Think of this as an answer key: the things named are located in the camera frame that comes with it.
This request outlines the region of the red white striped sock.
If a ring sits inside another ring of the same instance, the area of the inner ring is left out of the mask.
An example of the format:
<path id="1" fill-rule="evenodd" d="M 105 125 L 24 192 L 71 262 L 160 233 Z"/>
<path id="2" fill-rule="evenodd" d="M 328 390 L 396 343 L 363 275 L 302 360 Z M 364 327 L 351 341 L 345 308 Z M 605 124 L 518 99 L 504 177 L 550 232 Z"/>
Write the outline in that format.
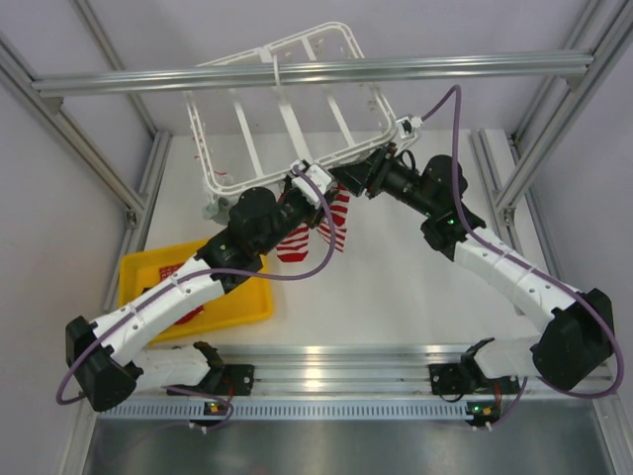
<path id="1" fill-rule="evenodd" d="M 309 255 L 310 228 L 301 223 L 275 248 L 277 258 L 282 263 L 301 263 Z"/>

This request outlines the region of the white clip hanger rack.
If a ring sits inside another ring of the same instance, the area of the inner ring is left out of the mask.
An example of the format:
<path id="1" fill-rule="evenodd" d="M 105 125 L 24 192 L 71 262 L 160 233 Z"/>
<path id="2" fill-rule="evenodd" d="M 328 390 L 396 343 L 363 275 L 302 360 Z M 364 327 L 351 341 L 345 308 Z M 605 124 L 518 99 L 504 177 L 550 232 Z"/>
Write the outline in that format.
<path id="1" fill-rule="evenodd" d="M 279 184 L 296 160 L 332 166 L 397 132 L 396 114 L 376 83 L 194 90 L 184 103 L 191 135 L 207 139 L 213 164 L 233 178 L 221 184 L 196 160 L 211 199 Z"/>

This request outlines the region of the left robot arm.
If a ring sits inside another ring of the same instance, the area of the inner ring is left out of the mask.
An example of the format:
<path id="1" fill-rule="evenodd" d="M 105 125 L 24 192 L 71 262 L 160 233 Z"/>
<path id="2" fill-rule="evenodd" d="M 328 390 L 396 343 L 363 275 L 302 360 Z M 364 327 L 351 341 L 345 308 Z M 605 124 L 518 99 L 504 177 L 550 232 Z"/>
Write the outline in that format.
<path id="1" fill-rule="evenodd" d="M 97 412 L 148 389 L 215 397 L 225 372 L 215 348 L 202 341 L 167 350 L 147 344 L 195 309 L 261 277 L 262 255 L 300 225 L 321 220 L 333 220 L 325 197 L 315 205 L 297 187 L 281 198 L 267 188 L 248 189 L 230 209 L 226 228 L 169 277 L 115 312 L 66 326 L 68 371 L 59 386 L 75 379 Z"/>

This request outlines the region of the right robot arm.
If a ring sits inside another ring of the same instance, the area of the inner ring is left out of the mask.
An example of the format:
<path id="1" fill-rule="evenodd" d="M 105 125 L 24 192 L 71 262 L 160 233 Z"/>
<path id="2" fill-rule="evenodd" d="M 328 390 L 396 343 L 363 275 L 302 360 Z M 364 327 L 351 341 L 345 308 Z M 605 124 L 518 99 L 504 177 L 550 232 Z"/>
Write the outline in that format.
<path id="1" fill-rule="evenodd" d="M 535 328 L 534 336 L 489 337 L 463 353 L 461 378 L 471 391 L 517 376 L 570 394 L 609 357 L 621 356 L 610 299 L 597 289 L 582 293 L 560 283 L 500 240 L 462 204 L 468 183 L 451 156 L 435 155 L 416 171 L 386 145 L 330 172 L 354 196 L 385 193 L 423 214 L 428 245 L 496 289 Z"/>

